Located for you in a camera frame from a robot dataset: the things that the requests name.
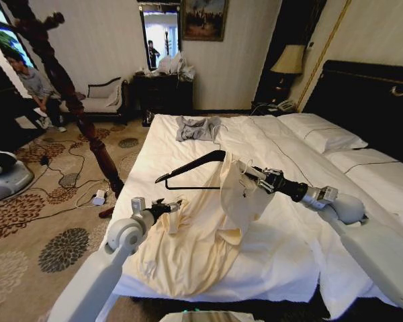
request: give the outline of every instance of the lamp shade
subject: lamp shade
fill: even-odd
[[[303,53],[304,45],[287,45],[271,71],[281,74],[300,74],[303,71]]]

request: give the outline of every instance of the man in gray shirt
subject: man in gray shirt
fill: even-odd
[[[8,52],[5,56],[14,71],[18,74],[28,94],[39,105],[40,110],[49,116],[53,126],[60,132],[65,132],[66,128],[61,126],[60,122],[59,96],[56,95],[48,81],[37,69],[26,66],[19,53]]]

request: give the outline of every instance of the person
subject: person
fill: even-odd
[[[160,53],[154,48],[154,43],[152,40],[148,40],[148,48],[149,48],[149,60],[151,68],[156,68],[156,58],[160,56]]]
[[[18,52],[9,51],[5,53],[7,61],[16,71],[22,84],[27,89],[29,95],[39,106],[41,112],[49,116],[52,125],[60,132],[65,132],[66,128],[62,126],[60,121],[60,101],[58,95],[54,92],[48,81],[40,74],[40,72],[25,64],[23,58]],[[41,126],[47,127],[47,119],[42,119]]]

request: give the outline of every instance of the wooden dresser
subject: wooden dresser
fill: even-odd
[[[146,77],[135,74],[134,89],[140,102],[143,126],[149,126],[149,115],[189,115],[193,109],[193,82],[182,82],[176,74]]]

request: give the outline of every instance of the mirror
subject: mirror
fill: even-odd
[[[165,56],[174,57],[181,49],[179,3],[149,3],[139,6],[146,61],[150,70]]]

